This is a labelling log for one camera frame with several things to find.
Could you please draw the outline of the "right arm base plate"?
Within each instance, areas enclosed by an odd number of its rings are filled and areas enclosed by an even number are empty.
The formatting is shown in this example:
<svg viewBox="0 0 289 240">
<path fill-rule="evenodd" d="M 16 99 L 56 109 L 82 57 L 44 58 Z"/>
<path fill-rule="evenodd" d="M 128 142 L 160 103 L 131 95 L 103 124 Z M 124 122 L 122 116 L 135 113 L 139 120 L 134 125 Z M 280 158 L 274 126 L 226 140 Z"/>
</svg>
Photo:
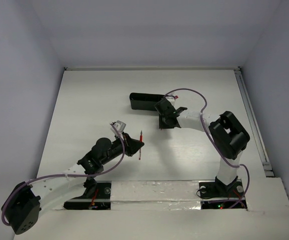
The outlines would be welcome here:
<svg viewBox="0 0 289 240">
<path fill-rule="evenodd" d="M 247 209 L 245 190 L 239 180 L 229 188 L 215 181 L 200 182 L 196 195 L 201 199 L 202 210 Z"/>
</svg>

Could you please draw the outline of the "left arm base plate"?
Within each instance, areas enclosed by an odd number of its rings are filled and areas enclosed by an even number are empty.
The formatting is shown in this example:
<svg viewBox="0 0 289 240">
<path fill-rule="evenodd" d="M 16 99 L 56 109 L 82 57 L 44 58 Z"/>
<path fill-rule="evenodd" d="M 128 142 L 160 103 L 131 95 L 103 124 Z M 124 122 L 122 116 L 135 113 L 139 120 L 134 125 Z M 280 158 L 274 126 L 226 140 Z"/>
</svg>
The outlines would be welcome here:
<svg viewBox="0 0 289 240">
<path fill-rule="evenodd" d="M 83 194 L 66 201 L 63 208 L 66 210 L 110 210 L 112 182 L 98 182 L 94 193 L 90 196 Z"/>
</svg>

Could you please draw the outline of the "red gel pen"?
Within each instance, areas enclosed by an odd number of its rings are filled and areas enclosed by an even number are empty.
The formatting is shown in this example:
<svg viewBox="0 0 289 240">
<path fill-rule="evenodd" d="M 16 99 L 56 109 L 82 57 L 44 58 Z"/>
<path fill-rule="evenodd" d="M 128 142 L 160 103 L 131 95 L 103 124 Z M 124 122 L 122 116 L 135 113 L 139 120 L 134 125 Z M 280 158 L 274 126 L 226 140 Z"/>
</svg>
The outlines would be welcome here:
<svg viewBox="0 0 289 240">
<path fill-rule="evenodd" d="M 139 141 L 143 142 L 143 131 L 140 131 Z M 139 149 L 138 160 L 140 161 L 142 157 L 142 147 Z"/>
</svg>

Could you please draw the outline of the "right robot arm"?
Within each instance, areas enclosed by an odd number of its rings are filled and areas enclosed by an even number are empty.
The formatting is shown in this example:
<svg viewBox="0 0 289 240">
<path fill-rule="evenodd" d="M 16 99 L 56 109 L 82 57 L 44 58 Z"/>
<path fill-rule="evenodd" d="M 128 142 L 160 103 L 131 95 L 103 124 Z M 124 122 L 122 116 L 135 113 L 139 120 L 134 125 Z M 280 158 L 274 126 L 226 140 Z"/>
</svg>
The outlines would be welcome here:
<svg viewBox="0 0 289 240">
<path fill-rule="evenodd" d="M 220 196 L 228 195 L 238 179 L 240 158 L 250 141 L 250 135 L 236 116 L 230 111 L 212 115 L 186 107 L 175 108 L 167 98 L 154 107 L 164 127 L 192 129 L 206 134 L 220 155 L 215 192 Z"/>
</svg>

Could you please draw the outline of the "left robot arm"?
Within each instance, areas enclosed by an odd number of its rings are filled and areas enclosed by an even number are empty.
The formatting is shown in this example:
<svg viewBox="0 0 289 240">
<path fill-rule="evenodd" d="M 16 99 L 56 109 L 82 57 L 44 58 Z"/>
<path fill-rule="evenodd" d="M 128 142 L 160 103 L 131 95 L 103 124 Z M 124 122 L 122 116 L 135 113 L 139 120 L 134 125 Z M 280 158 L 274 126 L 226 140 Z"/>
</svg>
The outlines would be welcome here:
<svg viewBox="0 0 289 240">
<path fill-rule="evenodd" d="M 18 183 L 1 206 L 1 221 L 20 235 L 33 227 L 44 213 L 79 192 L 89 198 L 95 193 L 95 177 L 117 168 L 124 157 L 132 157 L 143 146 L 143 139 L 123 132 L 114 141 L 99 138 L 91 150 L 62 173 Z"/>
</svg>

